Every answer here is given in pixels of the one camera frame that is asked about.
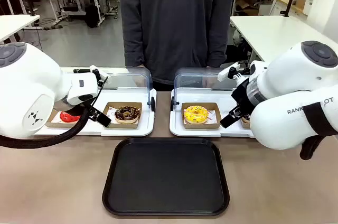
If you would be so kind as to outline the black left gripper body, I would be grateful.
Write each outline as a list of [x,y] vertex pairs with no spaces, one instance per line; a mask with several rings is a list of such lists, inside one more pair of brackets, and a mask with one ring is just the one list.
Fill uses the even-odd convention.
[[91,102],[82,102],[70,110],[68,110],[68,114],[71,116],[82,116],[82,115],[88,115],[90,113],[92,105]]

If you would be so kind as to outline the large white table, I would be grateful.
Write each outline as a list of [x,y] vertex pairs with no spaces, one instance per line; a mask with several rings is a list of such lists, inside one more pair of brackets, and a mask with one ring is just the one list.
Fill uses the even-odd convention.
[[319,41],[338,54],[338,43],[294,17],[232,16],[230,22],[265,62],[272,62],[303,41]]

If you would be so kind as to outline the yellow glazed sprinkled donut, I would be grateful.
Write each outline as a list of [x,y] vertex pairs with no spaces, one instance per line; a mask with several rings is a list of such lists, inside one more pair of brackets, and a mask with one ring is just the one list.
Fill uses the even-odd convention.
[[208,120],[209,112],[203,106],[189,106],[184,110],[184,119],[189,124],[204,124]]

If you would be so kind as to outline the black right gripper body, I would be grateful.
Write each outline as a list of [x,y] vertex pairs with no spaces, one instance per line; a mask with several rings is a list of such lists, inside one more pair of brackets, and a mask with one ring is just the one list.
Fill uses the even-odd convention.
[[236,107],[234,110],[239,111],[253,111],[254,105],[248,98],[247,86],[249,79],[244,80],[231,94],[231,97],[236,101]]

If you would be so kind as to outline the red glazed donut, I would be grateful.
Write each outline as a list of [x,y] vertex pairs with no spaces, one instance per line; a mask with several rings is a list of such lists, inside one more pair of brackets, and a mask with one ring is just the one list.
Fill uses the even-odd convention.
[[75,123],[80,119],[81,116],[72,116],[65,111],[60,113],[60,119],[63,123]]

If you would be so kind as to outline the person in dark grey sweater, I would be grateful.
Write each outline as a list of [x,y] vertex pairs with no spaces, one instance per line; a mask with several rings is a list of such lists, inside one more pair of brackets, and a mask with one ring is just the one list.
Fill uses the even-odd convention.
[[120,0],[124,58],[144,67],[157,91],[180,68],[218,68],[227,56],[232,0]]

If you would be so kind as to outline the black bag under table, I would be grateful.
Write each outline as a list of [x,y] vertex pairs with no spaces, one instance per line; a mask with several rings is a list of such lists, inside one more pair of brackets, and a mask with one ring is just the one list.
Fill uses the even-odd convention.
[[247,61],[252,53],[251,46],[241,35],[237,39],[233,38],[233,42],[227,45],[225,63]]

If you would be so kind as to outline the white table with rounded corner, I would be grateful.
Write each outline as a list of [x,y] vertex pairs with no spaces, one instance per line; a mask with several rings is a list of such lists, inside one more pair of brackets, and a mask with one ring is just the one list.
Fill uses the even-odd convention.
[[0,15],[0,44],[39,18],[40,15]]

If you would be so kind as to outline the black backpack on floor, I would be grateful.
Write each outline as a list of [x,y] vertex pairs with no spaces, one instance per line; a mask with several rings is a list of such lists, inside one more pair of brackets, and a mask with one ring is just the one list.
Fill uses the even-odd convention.
[[99,13],[95,5],[89,5],[85,8],[84,21],[88,27],[94,28],[98,26],[99,23]]

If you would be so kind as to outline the chocolate donut with nuts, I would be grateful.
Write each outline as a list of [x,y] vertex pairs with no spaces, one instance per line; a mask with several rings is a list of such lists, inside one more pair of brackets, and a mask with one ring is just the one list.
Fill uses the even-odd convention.
[[132,124],[140,117],[140,109],[134,106],[122,106],[115,111],[114,116],[118,123]]

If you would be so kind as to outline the black plastic serving tray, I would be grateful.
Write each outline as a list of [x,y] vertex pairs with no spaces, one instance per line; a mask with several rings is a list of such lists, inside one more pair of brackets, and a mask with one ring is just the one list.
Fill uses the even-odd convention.
[[217,216],[230,202],[218,147],[204,138],[128,138],[102,192],[116,216]]

